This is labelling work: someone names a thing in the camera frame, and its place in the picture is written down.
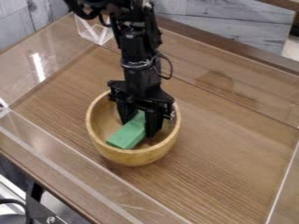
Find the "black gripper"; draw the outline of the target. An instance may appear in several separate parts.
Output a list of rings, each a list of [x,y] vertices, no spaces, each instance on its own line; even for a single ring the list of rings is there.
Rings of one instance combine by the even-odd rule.
[[[162,127],[164,119],[173,113],[173,98],[161,88],[161,61],[154,59],[146,65],[121,64],[124,79],[110,80],[109,99],[116,102],[121,123],[134,117],[137,110],[144,111],[145,135],[153,137]]]

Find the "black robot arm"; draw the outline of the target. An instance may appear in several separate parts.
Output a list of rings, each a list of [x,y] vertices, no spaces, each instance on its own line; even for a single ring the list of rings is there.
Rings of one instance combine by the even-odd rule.
[[[173,116],[173,97],[161,88],[161,82],[173,76],[164,75],[158,52],[161,31],[154,19],[152,0],[62,0],[74,15],[85,20],[98,19],[113,32],[121,52],[122,80],[112,80],[109,99],[116,102],[122,123],[144,112],[144,131],[153,137],[164,120]]]

